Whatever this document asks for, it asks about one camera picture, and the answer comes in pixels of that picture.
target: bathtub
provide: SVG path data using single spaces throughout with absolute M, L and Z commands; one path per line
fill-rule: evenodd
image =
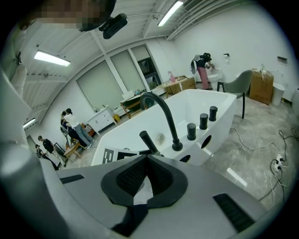
M 139 137 L 143 130 L 148 132 L 157 149 L 167 158 L 181 160 L 187 156 L 187 163 L 200 166 L 212 157 L 228 137 L 235 113 L 236 95 L 216 91 L 184 90 L 165 102 L 170 108 L 178 138 L 183 144 L 181 151 L 176 152 L 172 149 L 172 136 L 165 114 L 159 105 L 155 105 L 105 134 L 99 142 L 92 165 L 102 164 L 106 147 L 129 148 L 131 151 L 147 150 L 147 146 Z M 211 106 L 218 108 L 217 119 L 214 122 L 208 120 L 208 128 L 201 130 L 199 116 L 202 113 L 209 114 Z M 189 123 L 196 125 L 194 141 L 187 139 Z

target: ceiling light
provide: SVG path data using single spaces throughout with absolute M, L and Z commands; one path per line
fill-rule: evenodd
M 158 23 L 159 27 L 162 27 L 167 20 L 172 16 L 172 14 L 175 13 L 175 11 L 177 11 L 177 9 L 182 5 L 183 3 L 180 1 L 177 1 L 172 7 L 171 9 L 169 9 L 169 11 L 166 13 L 166 15 L 162 18 L 162 20 Z
M 23 128 L 26 128 L 28 125 L 32 124 L 36 119 L 33 118 L 31 121 L 27 122 L 25 125 L 23 125 Z
M 34 59 L 41 60 L 44 62 L 50 62 L 50 63 L 62 65 L 62 66 L 69 66 L 71 64 L 69 61 L 66 61 L 57 56 L 53 56 L 49 53 L 45 53 L 42 51 L 37 51 L 36 55 L 34 56 Z

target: gray floor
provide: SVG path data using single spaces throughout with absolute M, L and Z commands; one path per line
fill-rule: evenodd
M 282 102 L 280 106 L 265 105 L 260 102 L 254 101 L 246 97 L 246 109 L 245 118 L 241 118 L 242 115 L 242 99 L 237 100 L 237 111 L 234 117 L 232 127 L 235 127 L 243 142 L 251 147 L 261 147 L 267 145 L 271 141 L 275 142 L 281 152 L 284 155 L 284 142 L 279 136 L 279 129 L 283 131 L 285 136 L 291 134 L 291 126 L 298 126 L 298 118 L 294 115 L 291 106 L 288 103 Z M 121 119 L 120 123 L 127 121 L 125 116 Z M 115 128 L 115 125 L 100 132 L 100 136 L 95 136 L 95 142 L 93 148 L 89 150 L 82 150 L 82 158 L 75 158 L 72 156 L 73 162 L 68 162 L 66 169 L 86 167 L 90 166 L 93 160 L 93 156 L 96 151 L 96 147 L 100 141 L 100 138 Z M 285 197 L 290 192 L 292 183 L 297 176 L 297 169 L 299 166 L 299 142 L 293 138 L 286 139 L 287 143 L 287 162 L 286 166 L 289 168 L 283 168 L 283 177 L 281 179 L 282 184 L 290 186 L 285 187 Z M 237 135 L 237 133 L 231 129 L 228 139 L 223 143 L 221 148 L 209 159 L 203 167 L 216 171 L 228 180 L 236 183 L 239 187 L 250 193 L 253 197 L 260 199 L 267 192 L 271 190 L 270 187 L 270 162 L 277 156 L 275 145 L 271 144 L 268 147 L 251 151 L 245 148 Z M 233 178 L 227 169 L 231 168 L 239 177 L 241 177 L 246 183 L 245 187 L 235 178 Z M 272 177 L 272 185 L 275 185 L 276 179 Z M 282 188 L 277 185 L 274 189 L 275 193 L 275 205 L 282 202 Z M 273 207 L 273 194 L 269 194 L 265 199 L 261 201 L 262 205 L 266 209 Z

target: white cabinet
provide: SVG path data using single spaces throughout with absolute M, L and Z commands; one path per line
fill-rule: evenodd
M 115 123 L 113 119 L 112 111 L 109 108 L 105 108 L 100 110 L 100 112 L 96 113 L 88 122 L 87 122 L 97 134 L 98 131 L 107 127 L 108 125 Z

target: gray chair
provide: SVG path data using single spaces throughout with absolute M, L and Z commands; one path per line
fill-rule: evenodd
M 248 91 L 251 82 L 251 70 L 246 70 L 240 74 L 240 76 L 233 82 L 218 82 L 217 91 L 219 91 L 220 85 L 222 85 L 223 92 L 234 93 L 237 98 L 243 96 L 243 112 L 242 119 L 245 113 L 245 93 Z

